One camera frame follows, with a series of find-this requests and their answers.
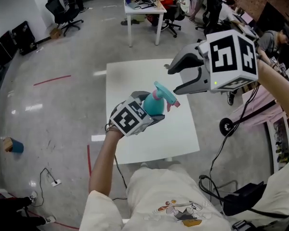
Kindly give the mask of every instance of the spray bottle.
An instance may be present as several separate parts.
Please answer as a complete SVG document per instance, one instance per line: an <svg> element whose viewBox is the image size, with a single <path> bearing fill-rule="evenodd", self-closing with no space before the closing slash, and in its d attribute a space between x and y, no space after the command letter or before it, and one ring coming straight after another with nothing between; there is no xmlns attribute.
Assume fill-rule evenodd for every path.
<svg viewBox="0 0 289 231"><path fill-rule="evenodd" d="M175 96L157 81L154 82L156 90L150 93L143 103L144 110L150 115L162 115L164 112L164 99L167 101L167 111L169 112L172 105L179 107L180 103Z"/></svg>

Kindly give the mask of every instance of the chair wheel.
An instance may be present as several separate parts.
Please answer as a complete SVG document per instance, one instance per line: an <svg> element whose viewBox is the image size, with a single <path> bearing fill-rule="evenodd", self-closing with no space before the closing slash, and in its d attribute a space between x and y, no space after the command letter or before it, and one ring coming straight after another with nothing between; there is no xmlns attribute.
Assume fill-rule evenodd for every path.
<svg viewBox="0 0 289 231"><path fill-rule="evenodd" d="M220 121L220 132L224 136L226 136L229 133L229 131L233 129L233 127L234 127L233 122L229 118L224 118Z"/></svg>

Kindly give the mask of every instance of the pink cloth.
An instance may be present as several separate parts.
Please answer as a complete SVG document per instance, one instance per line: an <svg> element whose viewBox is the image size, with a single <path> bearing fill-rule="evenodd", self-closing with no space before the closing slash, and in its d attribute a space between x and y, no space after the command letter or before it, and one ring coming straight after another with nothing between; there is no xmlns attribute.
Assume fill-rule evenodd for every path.
<svg viewBox="0 0 289 231"><path fill-rule="evenodd" d="M244 105L247 102L247 100L250 98L253 90L250 90L242 95L243 98L243 104L238 107L231 115L230 119L235 122L240 119ZM274 97L263 87L259 86L259 90L253 99L251 101L245 111L244 116L247 116L251 114L252 112L255 112L256 110L260 109L261 107L265 106L269 102L273 101ZM272 123L276 122L283 116L283 110L280 107L279 104L275 104L272 107L266 109L265 111L261 112L260 114L248 119L247 121L243 122L242 125L245 127L253 127L258 124L270 121Z"/></svg>

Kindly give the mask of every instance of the cartoon character graphic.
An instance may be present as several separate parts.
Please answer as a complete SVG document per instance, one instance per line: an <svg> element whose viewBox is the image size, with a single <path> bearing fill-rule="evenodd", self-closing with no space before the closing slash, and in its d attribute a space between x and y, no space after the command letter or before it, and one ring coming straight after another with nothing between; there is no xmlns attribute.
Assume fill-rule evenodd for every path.
<svg viewBox="0 0 289 231"><path fill-rule="evenodd" d="M171 215L181 220L182 223L187 227L199 225L202 220L200 218L208 218L205 216L199 216L195 211L202 210L202 206L195 202L187 202L178 204L176 200L167 201L165 206L158 208L158 212L166 211L166 214Z"/></svg>

